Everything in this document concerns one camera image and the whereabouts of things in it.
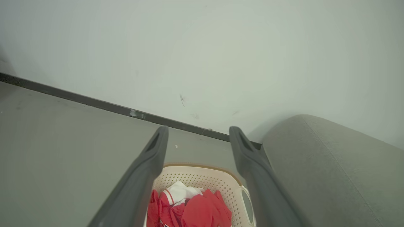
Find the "gray fabric cushion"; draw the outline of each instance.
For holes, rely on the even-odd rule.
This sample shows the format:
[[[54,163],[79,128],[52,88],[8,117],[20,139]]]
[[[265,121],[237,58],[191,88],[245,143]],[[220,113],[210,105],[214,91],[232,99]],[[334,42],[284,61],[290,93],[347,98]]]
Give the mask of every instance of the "gray fabric cushion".
[[[297,115],[262,148],[314,226],[404,226],[404,151],[323,118]]]

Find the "laundry basket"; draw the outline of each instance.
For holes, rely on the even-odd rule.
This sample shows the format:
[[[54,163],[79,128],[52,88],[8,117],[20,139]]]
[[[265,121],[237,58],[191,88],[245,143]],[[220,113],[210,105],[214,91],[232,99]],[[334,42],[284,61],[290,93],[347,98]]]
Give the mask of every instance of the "laundry basket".
[[[153,189],[161,193],[177,181],[186,186],[219,190],[231,210],[232,227],[254,227],[255,217],[248,190],[231,173],[207,166],[166,165],[154,180]]]

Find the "gray sofa arm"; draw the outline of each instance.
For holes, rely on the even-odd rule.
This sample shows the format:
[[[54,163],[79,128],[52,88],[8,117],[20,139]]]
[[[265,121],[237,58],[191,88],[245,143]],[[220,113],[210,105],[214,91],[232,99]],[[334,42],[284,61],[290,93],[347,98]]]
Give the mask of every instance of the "gray sofa arm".
[[[275,126],[262,149],[313,226],[404,226],[404,151],[310,115]]]

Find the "basket rim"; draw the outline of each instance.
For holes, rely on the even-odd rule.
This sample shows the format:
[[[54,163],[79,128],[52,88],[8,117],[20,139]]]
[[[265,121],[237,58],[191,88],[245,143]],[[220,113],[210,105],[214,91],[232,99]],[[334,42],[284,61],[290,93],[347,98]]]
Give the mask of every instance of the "basket rim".
[[[207,166],[207,165],[201,165],[201,164],[196,164],[196,163],[184,163],[184,162],[171,162],[171,163],[166,163],[163,165],[163,168],[165,167],[170,167],[170,166],[184,166],[184,167],[199,167],[199,168],[205,168],[205,169],[212,169],[212,170],[218,170],[218,171],[222,171],[227,173],[228,175],[232,176],[238,183],[238,185],[241,187],[243,186],[243,184],[241,183],[241,181],[230,171],[223,169],[223,168],[219,168],[219,167],[215,167],[215,166]]]

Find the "black baseboard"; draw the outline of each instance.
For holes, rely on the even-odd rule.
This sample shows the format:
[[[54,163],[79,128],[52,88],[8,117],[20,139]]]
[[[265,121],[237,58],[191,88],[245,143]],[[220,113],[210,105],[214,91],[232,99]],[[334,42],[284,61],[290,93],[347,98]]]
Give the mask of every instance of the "black baseboard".
[[[193,132],[193,133],[196,133],[199,135],[204,135],[207,137],[230,142],[229,135],[226,135],[226,134],[223,134],[220,132],[215,132],[215,131],[212,131],[209,129],[196,127],[196,126],[193,126],[190,124],[185,124],[185,123],[170,120],[167,118],[162,118],[162,117],[159,117],[159,116],[156,116],[153,114],[149,114],[149,113],[134,110],[131,108],[127,108],[127,107],[115,105],[112,103],[104,102],[101,100],[89,98],[89,97],[86,97],[83,95],[78,95],[78,94],[75,94],[72,92],[68,92],[68,91],[54,88],[51,86],[43,85],[43,84],[40,84],[37,82],[32,82],[29,80],[21,79],[21,78],[14,77],[11,75],[0,73],[0,81],[8,83],[8,84],[16,85],[19,87],[23,87],[26,89],[34,90],[37,92],[41,92],[44,94],[53,95],[53,96],[56,96],[59,98],[71,100],[71,101],[74,101],[77,103],[82,103],[82,104],[89,105],[89,106],[92,106],[95,108],[104,109],[104,110],[114,112],[117,114],[122,114],[122,115],[129,116],[132,118],[137,118],[137,119],[145,120],[145,121],[156,123],[156,124],[166,125],[171,128],[177,128],[177,129],[181,129],[181,130],[184,130],[187,132]],[[260,143],[256,143],[256,142],[251,142],[251,143],[254,145],[254,147],[256,149],[258,149],[258,150],[261,149]]]

